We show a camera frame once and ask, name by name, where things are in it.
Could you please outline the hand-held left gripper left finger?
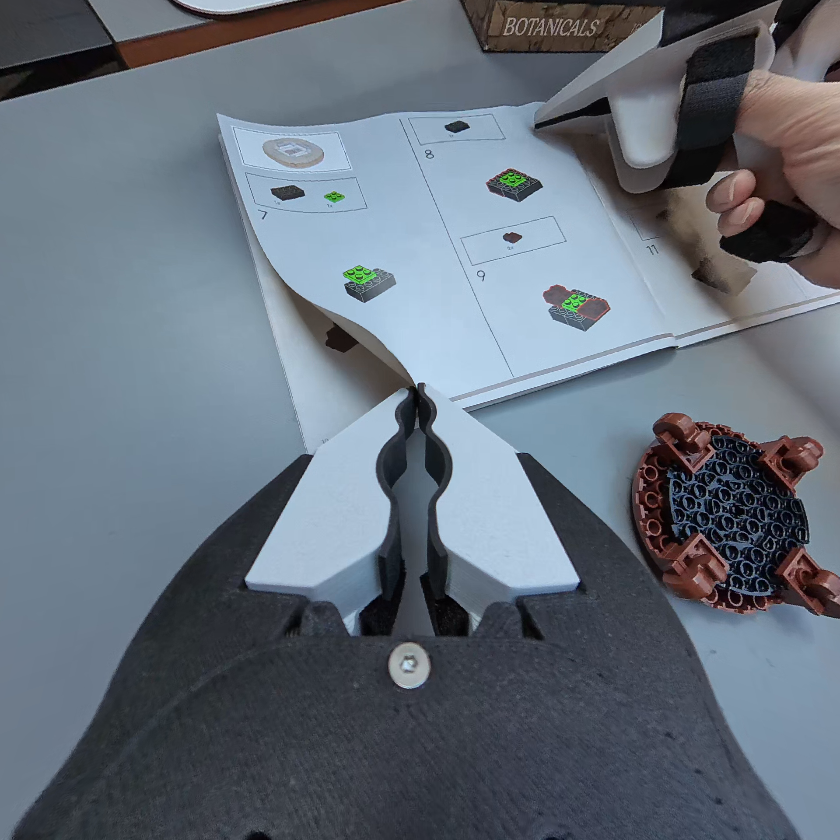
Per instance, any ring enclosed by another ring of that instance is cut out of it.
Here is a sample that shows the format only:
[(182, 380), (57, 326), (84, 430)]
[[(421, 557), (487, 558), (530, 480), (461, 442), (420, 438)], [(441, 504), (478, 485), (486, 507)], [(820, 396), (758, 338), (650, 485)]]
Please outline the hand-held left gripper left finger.
[(330, 602), (352, 635), (392, 633), (403, 593), (398, 506), (417, 394), (402, 388), (308, 462), (245, 582)]

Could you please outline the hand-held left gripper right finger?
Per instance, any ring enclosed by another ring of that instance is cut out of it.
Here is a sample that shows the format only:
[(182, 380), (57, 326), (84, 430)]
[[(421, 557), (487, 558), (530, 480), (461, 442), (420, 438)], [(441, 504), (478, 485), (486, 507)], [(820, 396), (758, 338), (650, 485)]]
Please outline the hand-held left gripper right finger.
[(576, 589), (580, 578), (516, 450), (433, 387), (417, 387), (427, 514), (423, 592), (436, 635), (465, 636), (492, 603)]

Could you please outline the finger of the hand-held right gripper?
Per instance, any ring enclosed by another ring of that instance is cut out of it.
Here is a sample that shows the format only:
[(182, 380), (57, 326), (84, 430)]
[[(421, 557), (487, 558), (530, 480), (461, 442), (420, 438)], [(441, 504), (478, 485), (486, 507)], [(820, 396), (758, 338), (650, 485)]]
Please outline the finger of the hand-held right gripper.
[(536, 131), (600, 133), (610, 116), (606, 83), (650, 50), (656, 50), (663, 30), (663, 16), (656, 16), (589, 66), (534, 114)]

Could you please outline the round brown black brick base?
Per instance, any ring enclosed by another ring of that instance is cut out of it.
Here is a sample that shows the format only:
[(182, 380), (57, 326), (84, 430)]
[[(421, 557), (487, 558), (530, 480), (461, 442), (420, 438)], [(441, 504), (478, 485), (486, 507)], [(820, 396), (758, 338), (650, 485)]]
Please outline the round brown black brick base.
[(838, 575), (806, 550), (795, 486), (818, 466), (812, 437), (755, 443), (724, 425), (667, 413), (632, 487), (637, 534), (673, 593), (731, 613), (783, 602), (839, 617)]

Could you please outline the building instruction booklet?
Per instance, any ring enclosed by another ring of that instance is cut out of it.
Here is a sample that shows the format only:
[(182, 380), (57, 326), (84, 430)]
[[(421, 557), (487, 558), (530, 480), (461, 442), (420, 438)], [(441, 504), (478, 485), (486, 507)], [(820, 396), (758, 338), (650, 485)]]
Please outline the building instruction booklet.
[(217, 116), (307, 451), (400, 377), (473, 410), (838, 303), (723, 254), (704, 187), (626, 193), (604, 137), (537, 135), (537, 107)]

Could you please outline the person's right hand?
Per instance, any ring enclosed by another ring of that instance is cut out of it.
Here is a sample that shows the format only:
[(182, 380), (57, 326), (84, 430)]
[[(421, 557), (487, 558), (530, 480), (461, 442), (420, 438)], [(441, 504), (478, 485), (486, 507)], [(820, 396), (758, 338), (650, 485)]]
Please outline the person's right hand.
[(707, 207), (719, 215), (722, 236), (738, 235), (761, 217), (766, 200), (796, 196), (831, 230), (823, 247), (792, 261), (804, 278), (839, 288), (839, 83), (750, 73), (738, 113), (737, 131), (776, 149), (772, 173), (734, 171), (715, 184)]

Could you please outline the black plant toy box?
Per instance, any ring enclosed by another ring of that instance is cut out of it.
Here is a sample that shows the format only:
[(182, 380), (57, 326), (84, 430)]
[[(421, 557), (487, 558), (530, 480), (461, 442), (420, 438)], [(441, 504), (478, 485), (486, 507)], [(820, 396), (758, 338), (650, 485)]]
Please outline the black plant toy box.
[(615, 1), (461, 4), (481, 48), (494, 53), (604, 53), (663, 10)]

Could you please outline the white board stand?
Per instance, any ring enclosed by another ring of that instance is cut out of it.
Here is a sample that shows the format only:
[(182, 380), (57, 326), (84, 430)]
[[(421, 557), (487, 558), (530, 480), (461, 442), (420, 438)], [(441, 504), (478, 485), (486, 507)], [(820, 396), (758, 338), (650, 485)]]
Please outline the white board stand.
[(232, 17), (248, 14), (277, 6), (295, 4), (297, 1), (288, 0), (223, 0), (223, 1), (187, 1), (177, 0), (173, 3), (193, 14), (216, 17)]

